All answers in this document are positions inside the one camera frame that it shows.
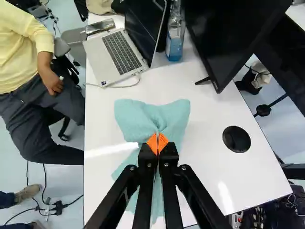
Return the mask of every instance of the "man's hand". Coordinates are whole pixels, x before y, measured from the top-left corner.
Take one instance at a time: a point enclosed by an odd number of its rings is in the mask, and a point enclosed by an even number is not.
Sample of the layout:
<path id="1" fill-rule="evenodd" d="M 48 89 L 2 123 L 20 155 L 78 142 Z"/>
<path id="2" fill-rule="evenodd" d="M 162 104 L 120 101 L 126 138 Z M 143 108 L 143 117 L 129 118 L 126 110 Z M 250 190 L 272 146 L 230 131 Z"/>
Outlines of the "man's hand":
<path id="1" fill-rule="evenodd" d="M 51 70 L 51 68 L 46 68 L 40 71 L 39 74 L 50 95 L 54 96 L 56 95 L 56 92 L 62 92 L 63 82 L 59 79 L 58 75 Z"/>
<path id="2" fill-rule="evenodd" d="M 60 93 L 63 89 L 63 83 L 56 75 L 51 67 L 52 53 L 39 52 L 37 55 L 37 68 L 38 73 L 42 79 L 43 84 L 49 91 L 49 94 L 54 96 L 56 92 Z"/>

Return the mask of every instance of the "monitor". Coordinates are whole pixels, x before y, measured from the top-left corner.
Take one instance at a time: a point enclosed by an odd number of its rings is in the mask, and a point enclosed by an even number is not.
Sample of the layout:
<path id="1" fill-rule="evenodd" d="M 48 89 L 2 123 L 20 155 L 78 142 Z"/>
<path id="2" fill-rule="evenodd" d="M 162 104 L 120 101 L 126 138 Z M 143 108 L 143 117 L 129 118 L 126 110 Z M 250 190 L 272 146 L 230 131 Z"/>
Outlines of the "monitor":
<path id="1" fill-rule="evenodd" d="M 186 26 L 220 93 L 271 32 L 291 0 L 184 0 Z"/>
<path id="2" fill-rule="evenodd" d="M 157 49 L 167 1 L 125 1 L 125 29 L 150 67 Z"/>

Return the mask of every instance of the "laptop keyboard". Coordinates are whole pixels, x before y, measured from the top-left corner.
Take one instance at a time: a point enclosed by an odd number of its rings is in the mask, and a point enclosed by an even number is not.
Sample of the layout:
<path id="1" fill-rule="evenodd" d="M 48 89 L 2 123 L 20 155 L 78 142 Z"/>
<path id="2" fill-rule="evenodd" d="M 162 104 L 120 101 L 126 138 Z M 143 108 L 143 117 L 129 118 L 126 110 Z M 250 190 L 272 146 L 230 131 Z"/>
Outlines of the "laptop keyboard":
<path id="1" fill-rule="evenodd" d="M 142 66 L 120 31 L 102 37 L 102 40 L 120 75 Z"/>

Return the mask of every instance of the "shoe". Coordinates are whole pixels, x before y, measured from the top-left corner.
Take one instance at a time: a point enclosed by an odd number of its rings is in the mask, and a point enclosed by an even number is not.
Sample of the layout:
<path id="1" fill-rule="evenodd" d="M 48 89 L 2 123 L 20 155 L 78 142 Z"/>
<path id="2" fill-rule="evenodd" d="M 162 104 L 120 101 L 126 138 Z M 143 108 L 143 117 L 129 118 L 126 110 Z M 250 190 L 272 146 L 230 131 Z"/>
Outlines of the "shoe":
<path id="1" fill-rule="evenodd" d="M 43 224 L 37 220 L 35 222 L 29 223 L 29 225 L 33 228 L 33 229 L 46 229 Z"/>
<path id="2" fill-rule="evenodd" d="M 34 197 L 40 191 L 40 185 L 30 185 L 15 193 L 15 203 L 20 204 L 25 199 Z"/>
<path id="3" fill-rule="evenodd" d="M 252 73 L 251 70 L 249 70 L 246 73 L 246 75 L 244 75 L 244 77 L 241 81 L 235 82 L 235 85 L 239 91 L 246 91 L 250 94 L 256 95 L 259 93 L 259 91 L 262 89 L 262 87 L 255 88 L 251 83 L 254 79 L 255 79 L 255 74 Z"/>

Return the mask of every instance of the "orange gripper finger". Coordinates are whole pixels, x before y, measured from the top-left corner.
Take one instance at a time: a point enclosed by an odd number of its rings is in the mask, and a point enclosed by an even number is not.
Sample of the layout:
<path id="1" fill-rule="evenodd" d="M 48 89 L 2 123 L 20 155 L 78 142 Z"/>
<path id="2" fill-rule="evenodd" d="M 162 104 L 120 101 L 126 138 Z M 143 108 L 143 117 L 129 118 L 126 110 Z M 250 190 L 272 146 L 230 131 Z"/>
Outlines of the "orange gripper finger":
<path id="1" fill-rule="evenodd" d="M 154 133 L 148 140 L 147 145 L 149 145 L 150 149 L 154 152 L 154 154 L 158 155 L 158 139 L 157 134 Z"/>
<path id="2" fill-rule="evenodd" d="M 167 143 L 168 143 L 168 140 L 165 137 L 165 135 L 160 133 L 159 134 L 159 145 L 158 145 L 159 153 L 164 149 L 164 147 L 167 145 Z"/>

